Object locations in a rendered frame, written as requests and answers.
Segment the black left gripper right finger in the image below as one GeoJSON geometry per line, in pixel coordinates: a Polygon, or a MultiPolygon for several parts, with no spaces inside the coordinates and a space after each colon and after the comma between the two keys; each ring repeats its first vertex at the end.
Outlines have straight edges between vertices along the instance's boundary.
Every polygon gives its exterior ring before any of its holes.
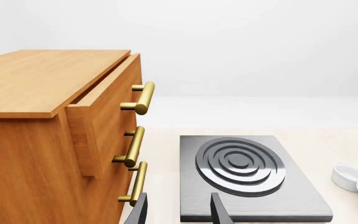
{"type": "Polygon", "coordinates": [[[234,224],[216,192],[211,194],[210,209],[213,224],[234,224]]]}

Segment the wooden cabinet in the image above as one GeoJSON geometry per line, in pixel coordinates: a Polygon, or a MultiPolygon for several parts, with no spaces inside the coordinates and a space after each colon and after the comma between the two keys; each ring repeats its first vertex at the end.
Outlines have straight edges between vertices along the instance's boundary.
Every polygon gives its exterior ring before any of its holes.
{"type": "Polygon", "coordinates": [[[0,224],[87,224],[83,176],[65,108],[129,50],[0,55],[0,224]]]}

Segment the wooden top drawer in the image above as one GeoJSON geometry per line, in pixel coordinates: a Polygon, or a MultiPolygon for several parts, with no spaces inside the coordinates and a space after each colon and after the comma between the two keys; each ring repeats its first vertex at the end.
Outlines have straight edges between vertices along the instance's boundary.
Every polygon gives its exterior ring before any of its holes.
{"type": "Polygon", "coordinates": [[[135,116],[134,111],[121,110],[120,103],[136,102],[140,94],[132,91],[132,85],[141,83],[140,55],[129,55],[75,104],[65,108],[83,176],[102,177],[101,145],[107,126],[118,119],[135,116]]]}

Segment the white ramekin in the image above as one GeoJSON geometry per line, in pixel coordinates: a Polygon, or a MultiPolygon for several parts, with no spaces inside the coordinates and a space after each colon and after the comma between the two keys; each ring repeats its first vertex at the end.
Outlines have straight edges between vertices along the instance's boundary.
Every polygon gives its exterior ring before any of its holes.
{"type": "Polygon", "coordinates": [[[357,192],[358,166],[350,162],[335,162],[331,180],[344,190],[357,192]]]}

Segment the wooden bottom drawer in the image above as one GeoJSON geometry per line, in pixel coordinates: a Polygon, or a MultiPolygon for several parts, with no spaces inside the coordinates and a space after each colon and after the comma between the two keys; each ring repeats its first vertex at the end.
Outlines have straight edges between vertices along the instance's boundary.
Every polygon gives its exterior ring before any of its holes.
{"type": "Polygon", "coordinates": [[[119,223],[124,203],[117,199],[128,193],[132,174],[124,164],[111,163],[100,179],[82,178],[87,224],[119,223]]]}

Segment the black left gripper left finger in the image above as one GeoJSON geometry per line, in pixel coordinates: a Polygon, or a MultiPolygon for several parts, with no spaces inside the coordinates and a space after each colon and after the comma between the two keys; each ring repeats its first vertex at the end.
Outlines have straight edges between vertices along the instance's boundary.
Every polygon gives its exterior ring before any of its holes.
{"type": "Polygon", "coordinates": [[[147,194],[141,193],[140,197],[125,220],[124,224],[145,224],[147,218],[148,201],[147,194]]]}

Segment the wooden middle drawer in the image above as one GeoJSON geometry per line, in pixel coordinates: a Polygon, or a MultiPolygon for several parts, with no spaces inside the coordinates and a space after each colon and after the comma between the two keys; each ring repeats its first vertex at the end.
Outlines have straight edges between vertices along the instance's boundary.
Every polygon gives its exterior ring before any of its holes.
{"type": "Polygon", "coordinates": [[[101,145],[103,160],[103,178],[110,180],[113,187],[128,188],[131,171],[127,171],[123,162],[112,162],[114,156],[125,156],[131,143],[131,136],[125,136],[126,131],[135,130],[136,118],[130,115],[113,121],[107,126],[105,138],[101,145]]]}

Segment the wooden drawer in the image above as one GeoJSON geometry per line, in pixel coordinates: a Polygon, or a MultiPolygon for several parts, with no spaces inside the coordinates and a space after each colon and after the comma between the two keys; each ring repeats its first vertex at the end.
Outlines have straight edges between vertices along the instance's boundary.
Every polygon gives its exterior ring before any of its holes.
{"type": "Polygon", "coordinates": [[[65,108],[83,176],[102,177],[101,145],[107,126],[118,119],[135,116],[134,111],[121,110],[120,103],[136,102],[140,94],[132,91],[132,85],[141,83],[140,55],[129,55],[75,104],[65,108]]]}
{"type": "Polygon", "coordinates": [[[128,193],[132,174],[124,164],[111,163],[100,179],[82,178],[87,224],[119,223],[124,203],[117,199],[128,193]]]}
{"type": "Polygon", "coordinates": [[[130,115],[113,121],[107,126],[105,138],[101,145],[103,160],[103,178],[110,180],[113,187],[128,188],[131,171],[127,171],[123,162],[112,162],[114,156],[125,156],[131,143],[131,136],[125,136],[126,131],[135,130],[136,118],[130,115]]]}

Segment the flat black stove plate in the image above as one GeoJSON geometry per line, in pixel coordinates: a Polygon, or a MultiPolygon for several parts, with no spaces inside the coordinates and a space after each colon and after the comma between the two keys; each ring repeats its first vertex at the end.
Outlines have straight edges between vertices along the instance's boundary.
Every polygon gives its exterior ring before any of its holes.
{"type": "Polygon", "coordinates": [[[333,219],[275,136],[181,136],[181,222],[210,222],[211,194],[219,195],[234,222],[333,219]]]}

